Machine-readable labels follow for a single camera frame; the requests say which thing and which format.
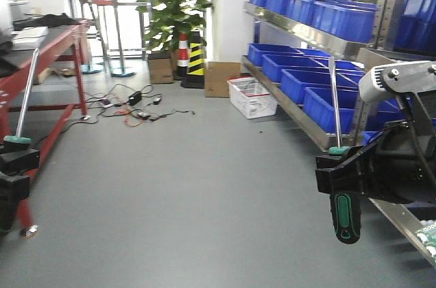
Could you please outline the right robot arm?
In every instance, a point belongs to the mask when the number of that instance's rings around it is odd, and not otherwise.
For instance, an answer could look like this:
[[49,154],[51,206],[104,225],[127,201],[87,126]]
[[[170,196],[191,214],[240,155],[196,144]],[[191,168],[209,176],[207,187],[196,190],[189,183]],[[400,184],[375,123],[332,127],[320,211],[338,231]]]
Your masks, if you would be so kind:
[[359,81],[359,93],[365,102],[396,99],[403,118],[340,157],[317,157],[318,191],[435,203],[435,62],[375,66]]

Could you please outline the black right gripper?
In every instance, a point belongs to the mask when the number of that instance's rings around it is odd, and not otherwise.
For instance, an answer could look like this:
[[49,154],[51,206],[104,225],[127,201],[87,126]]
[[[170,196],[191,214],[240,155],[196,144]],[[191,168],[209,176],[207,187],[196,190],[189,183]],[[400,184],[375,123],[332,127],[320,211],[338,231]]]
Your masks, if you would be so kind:
[[398,204],[435,203],[435,130],[390,123],[365,146],[316,157],[320,193],[359,193]]

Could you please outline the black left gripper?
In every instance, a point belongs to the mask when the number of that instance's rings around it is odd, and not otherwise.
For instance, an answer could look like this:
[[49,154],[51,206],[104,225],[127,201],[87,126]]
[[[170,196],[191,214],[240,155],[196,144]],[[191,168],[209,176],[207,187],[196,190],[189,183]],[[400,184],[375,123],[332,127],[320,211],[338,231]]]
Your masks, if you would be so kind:
[[1,230],[12,229],[19,203],[29,197],[30,176],[15,174],[37,169],[39,166],[38,150],[1,153]]

